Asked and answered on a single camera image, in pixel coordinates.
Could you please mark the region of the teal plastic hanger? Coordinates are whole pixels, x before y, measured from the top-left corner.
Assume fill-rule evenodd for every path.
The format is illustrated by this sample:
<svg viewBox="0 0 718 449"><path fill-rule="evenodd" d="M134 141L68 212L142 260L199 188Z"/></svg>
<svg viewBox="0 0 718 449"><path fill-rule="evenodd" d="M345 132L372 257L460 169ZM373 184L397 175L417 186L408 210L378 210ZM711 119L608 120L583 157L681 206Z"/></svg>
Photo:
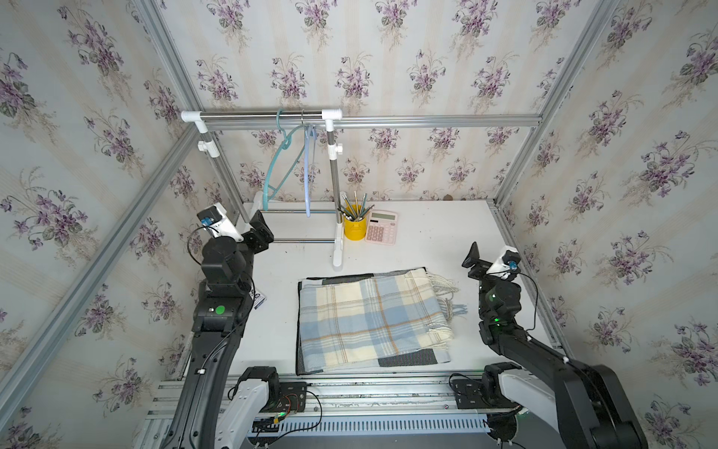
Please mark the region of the teal plastic hanger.
<svg viewBox="0 0 718 449"><path fill-rule="evenodd" d="M304 147L300 146L299 156L296 156L287 170L280 175L280 171L283 166L280 159L289 155L289 151L295 146L295 142L299 139L299 136L303 135L307 130L306 124L302 121L300 121L299 124L294 126L292 129L286 127L283 119L284 112L284 109L278 109L275 115L275 126L276 130L279 132L280 142L277 145L277 149L273 157L271 157L262 186L263 211L267 211L269 209L269 202L276 198L277 194L280 193L282 187L284 187L287 183L288 177L293 173L295 167L297 166L299 157L301 157L304 153Z"/></svg>

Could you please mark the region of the light blue plastic hanger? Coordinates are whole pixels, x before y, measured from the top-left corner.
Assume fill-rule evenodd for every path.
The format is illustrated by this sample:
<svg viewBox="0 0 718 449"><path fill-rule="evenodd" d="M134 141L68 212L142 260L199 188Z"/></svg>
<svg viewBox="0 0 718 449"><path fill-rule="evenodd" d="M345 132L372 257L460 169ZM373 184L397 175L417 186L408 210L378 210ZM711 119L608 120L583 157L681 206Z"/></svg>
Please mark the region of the light blue plastic hanger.
<svg viewBox="0 0 718 449"><path fill-rule="evenodd" d="M312 216L312 158L310 154L315 149L316 143L316 127L309 125L304 132L304 167L303 167L303 184L304 184L304 203L306 217Z"/></svg>

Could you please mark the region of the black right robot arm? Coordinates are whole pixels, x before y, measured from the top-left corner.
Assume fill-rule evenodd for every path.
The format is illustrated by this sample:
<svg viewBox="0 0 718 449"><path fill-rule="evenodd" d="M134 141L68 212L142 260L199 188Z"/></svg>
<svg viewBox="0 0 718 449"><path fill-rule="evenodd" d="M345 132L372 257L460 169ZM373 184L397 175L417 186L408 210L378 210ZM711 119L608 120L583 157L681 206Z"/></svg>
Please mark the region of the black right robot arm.
<svg viewBox="0 0 718 449"><path fill-rule="evenodd" d="M587 365L532 337L516 316L521 256L505 246L493 262L471 244L462 266L479 282L482 342L504 362L485 366L484 401L510 401L551 426L568 448L645 448L647 438L618 375Z"/></svg>

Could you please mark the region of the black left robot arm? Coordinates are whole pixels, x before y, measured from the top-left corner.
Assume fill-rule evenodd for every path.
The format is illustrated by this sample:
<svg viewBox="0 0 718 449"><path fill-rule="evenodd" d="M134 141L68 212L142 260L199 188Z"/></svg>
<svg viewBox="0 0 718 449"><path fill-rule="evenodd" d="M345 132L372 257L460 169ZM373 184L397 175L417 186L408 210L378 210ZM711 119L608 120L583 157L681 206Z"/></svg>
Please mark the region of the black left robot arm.
<svg viewBox="0 0 718 449"><path fill-rule="evenodd" d="M254 258L274 241L262 213L239 233L222 227L218 207L199 213L211 237L196 261L205 276L194 309L188 373L164 448L239 448L263 411L280 403L275 368L250 367L226 381L254 308Z"/></svg>

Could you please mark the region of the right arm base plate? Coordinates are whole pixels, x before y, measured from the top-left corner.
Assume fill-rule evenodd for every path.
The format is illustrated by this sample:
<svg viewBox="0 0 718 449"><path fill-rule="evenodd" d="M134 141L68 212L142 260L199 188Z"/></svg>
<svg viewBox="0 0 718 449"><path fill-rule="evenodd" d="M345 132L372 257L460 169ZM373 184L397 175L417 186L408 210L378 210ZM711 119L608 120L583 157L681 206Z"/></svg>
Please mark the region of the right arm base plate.
<svg viewBox="0 0 718 449"><path fill-rule="evenodd" d="M489 410L491 413L505 413L519 407L517 403L501 396L484 394L482 383L467 376L452 375L448 383L459 410Z"/></svg>

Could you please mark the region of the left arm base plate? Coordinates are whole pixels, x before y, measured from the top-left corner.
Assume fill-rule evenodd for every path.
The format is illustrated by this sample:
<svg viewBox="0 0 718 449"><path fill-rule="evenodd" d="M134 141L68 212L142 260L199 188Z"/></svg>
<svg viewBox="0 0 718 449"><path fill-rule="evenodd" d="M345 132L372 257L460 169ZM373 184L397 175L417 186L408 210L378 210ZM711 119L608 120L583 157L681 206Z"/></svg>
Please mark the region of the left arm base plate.
<svg viewBox="0 0 718 449"><path fill-rule="evenodd" d="M306 382L280 382L277 393L271 393L262 413L303 413L308 398Z"/></svg>

